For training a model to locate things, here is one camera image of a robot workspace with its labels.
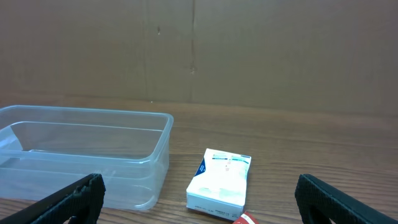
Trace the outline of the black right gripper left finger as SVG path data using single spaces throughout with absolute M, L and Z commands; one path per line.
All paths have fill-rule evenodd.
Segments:
M 2 219 L 1 224 L 96 224 L 105 191 L 102 175 L 90 174 Z

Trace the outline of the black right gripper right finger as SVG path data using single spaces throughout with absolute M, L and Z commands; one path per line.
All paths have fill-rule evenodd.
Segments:
M 304 224 L 397 224 L 310 174 L 299 176 L 295 199 Z

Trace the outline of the red medicine box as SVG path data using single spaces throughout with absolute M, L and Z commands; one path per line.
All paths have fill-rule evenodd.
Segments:
M 244 212 L 233 224 L 259 224 L 259 222 L 248 212 Z

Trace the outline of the white bandage box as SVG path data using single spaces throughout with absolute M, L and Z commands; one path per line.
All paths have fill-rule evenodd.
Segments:
M 246 203 L 251 156 L 206 149 L 189 183 L 187 208 L 235 221 Z

